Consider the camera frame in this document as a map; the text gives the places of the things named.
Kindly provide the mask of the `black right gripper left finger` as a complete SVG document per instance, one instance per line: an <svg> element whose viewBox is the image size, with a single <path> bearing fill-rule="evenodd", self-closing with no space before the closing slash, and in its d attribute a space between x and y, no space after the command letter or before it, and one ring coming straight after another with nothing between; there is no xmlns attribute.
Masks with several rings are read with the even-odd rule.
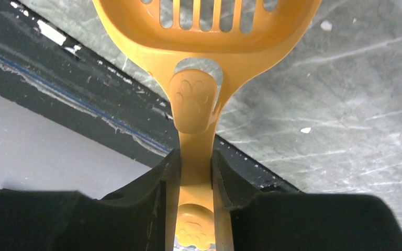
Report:
<svg viewBox="0 0 402 251"><path fill-rule="evenodd" d="M180 171L173 150L101 199L0 189L0 250L172 250Z"/></svg>

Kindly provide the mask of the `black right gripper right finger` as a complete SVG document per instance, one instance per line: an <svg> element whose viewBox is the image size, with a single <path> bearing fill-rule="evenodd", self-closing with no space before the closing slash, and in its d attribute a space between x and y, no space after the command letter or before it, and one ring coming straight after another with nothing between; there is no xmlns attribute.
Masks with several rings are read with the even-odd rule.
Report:
<svg viewBox="0 0 402 251"><path fill-rule="evenodd" d="M366 194L263 192L214 151L217 250L402 250L390 207Z"/></svg>

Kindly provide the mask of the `yellow slotted scoop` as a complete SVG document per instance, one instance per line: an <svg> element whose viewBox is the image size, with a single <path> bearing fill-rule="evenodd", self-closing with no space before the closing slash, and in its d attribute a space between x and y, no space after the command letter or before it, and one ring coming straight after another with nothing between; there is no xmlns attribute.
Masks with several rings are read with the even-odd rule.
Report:
<svg viewBox="0 0 402 251"><path fill-rule="evenodd" d="M192 2L184 28L182 1L172 23L161 23L160 1L94 1L114 44L165 92L178 131L182 167L174 236L180 245L208 250L216 243L211 159L216 127L228 100L296 46L320 1L255 1L252 29L244 32L244 1L213 1L212 24L202 27L202 1Z"/></svg>

